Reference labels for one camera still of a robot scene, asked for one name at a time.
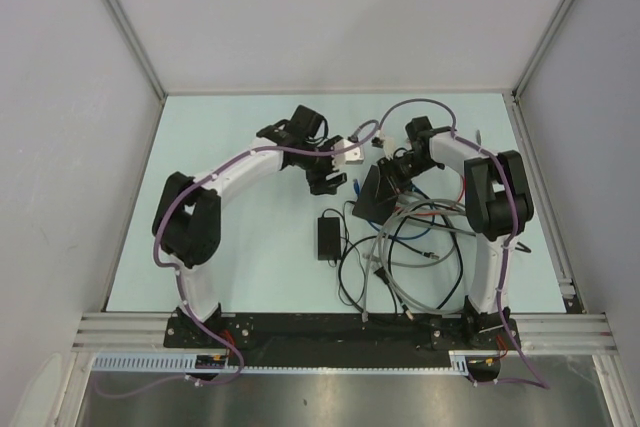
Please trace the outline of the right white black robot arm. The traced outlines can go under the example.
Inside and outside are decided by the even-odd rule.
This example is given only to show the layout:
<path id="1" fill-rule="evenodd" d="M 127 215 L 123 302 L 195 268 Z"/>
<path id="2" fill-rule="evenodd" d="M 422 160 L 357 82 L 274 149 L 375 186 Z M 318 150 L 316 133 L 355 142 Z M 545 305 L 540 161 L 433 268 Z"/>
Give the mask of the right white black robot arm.
<path id="1" fill-rule="evenodd" d="M 410 149 L 376 162 L 378 202 L 396 199 L 411 181 L 433 169 L 448 167 L 466 183 L 465 217 L 475 233 L 475 270 L 462 307 L 461 335 L 473 348 L 484 348 L 498 331 L 509 332 L 507 284 L 518 238 L 534 214 L 521 154 L 494 153 L 461 137 L 454 127 L 435 128 L 427 117 L 405 127 Z"/>

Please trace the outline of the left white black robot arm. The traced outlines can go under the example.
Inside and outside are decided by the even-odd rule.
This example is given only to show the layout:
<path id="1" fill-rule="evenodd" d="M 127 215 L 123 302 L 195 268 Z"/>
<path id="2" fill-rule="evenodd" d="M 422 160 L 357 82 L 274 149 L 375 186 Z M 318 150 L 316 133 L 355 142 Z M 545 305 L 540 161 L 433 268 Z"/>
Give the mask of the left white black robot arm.
<path id="1" fill-rule="evenodd" d="M 207 262 L 222 238 L 222 211 L 259 180 L 286 167 L 306 174 L 313 195 L 334 195 L 346 182 L 339 168 L 346 149 L 358 135 L 329 135 L 328 121 L 303 105 L 292 117 L 259 131 L 250 147 L 221 166 L 198 176 L 171 174 L 164 185 L 152 222 L 152 256 L 160 268 L 177 277 L 179 309 L 190 316 L 186 334 L 197 345 L 214 344 L 221 334 L 221 301 L 214 293 Z"/>

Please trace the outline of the black network switch box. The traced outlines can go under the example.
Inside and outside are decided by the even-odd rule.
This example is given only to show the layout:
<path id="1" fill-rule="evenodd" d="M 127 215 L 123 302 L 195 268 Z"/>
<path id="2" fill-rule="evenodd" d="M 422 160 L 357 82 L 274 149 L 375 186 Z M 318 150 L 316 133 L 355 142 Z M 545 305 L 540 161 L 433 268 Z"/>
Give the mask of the black network switch box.
<path id="1" fill-rule="evenodd" d="M 383 225 L 391 217 L 396 206 L 396 200 L 375 205 L 373 194 L 373 169 L 370 168 L 364 183 L 360 187 L 357 194 L 357 200 L 353 207 L 352 213 L 355 217 L 366 220 L 378 225 Z"/>

